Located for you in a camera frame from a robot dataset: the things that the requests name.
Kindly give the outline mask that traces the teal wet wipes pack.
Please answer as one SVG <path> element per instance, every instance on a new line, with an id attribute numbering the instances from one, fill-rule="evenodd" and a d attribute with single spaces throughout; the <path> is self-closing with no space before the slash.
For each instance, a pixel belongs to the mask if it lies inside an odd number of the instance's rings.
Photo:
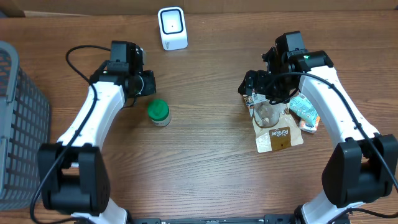
<path id="1" fill-rule="evenodd" d="M 304 119 L 309 125 L 314 125 L 318 118 L 318 113 L 310 100 L 302 93 L 290 100 L 289 108 L 300 118 Z"/>

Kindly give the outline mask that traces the green lid jar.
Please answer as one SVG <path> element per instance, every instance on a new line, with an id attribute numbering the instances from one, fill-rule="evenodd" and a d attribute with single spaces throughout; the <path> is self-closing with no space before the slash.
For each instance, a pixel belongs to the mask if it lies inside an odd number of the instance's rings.
<path id="1" fill-rule="evenodd" d="M 147 114 L 158 127 L 164 127 L 171 122 L 170 108 L 164 100 L 151 101 L 147 107 Z"/>

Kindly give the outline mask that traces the beige brown snack pouch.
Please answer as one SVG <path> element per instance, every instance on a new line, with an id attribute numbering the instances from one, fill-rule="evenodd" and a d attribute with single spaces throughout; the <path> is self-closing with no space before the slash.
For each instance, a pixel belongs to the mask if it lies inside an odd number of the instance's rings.
<path id="1" fill-rule="evenodd" d="M 259 153 L 279 151 L 303 144 L 302 132 L 288 104 L 270 104 L 264 95 L 252 93 L 243 100 L 249 110 Z"/>

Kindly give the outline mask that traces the orange tissue pack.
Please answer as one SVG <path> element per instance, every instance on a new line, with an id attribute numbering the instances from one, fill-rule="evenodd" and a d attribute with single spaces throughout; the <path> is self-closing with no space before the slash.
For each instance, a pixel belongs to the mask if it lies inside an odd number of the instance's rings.
<path id="1" fill-rule="evenodd" d="M 305 131 L 305 132 L 313 134 L 313 133 L 315 133 L 318 130 L 319 122 L 320 122 L 320 117 L 319 116 L 317 116 L 314 125 L 311 125 L 310 123 L 306 122 L 304 119 L 301 119 L 299 124 L 298 124 L 298 127 L 302 131 Z"/>

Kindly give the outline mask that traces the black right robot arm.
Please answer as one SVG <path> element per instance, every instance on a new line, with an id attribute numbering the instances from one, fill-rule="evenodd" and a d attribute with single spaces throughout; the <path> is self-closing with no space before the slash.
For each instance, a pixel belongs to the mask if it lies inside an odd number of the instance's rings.
<path id="1" fill-rule="evenodd" d="M 300 32 L 276 38 L 262 55 L 265 70 L 250 70 L 238 91 L 258 93 L 273 105 L 303 93 L 323 121 L 333 153 L 322 173 L 322 191 L 291 214 L 265 215 L 265 223 L 348 223 L 353 212 L 397 189 L 397 139 L 382 135 L 359 112 L 326 52 L 310 52 Z"/>

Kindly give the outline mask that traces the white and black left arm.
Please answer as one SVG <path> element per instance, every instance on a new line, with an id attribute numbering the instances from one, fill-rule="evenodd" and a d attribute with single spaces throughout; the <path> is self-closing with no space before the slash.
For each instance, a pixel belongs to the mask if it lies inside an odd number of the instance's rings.
<path id="1" fill-rule="evenodd" d="M 128 210 L 110 197 L 110 181 L 101 150 L 117 113 L 128 99 L 156 93 L 154 73 L 145 70 L 145 52 L 133 42 L 111 43 L 110 58 L 90 77 L 86 100 L 67 131 L 37 153 L 40 184 L 29 207 L 38 223 L 39 198 L 47 210 L 67 215 L 74 223 L 132 223 Z"/>

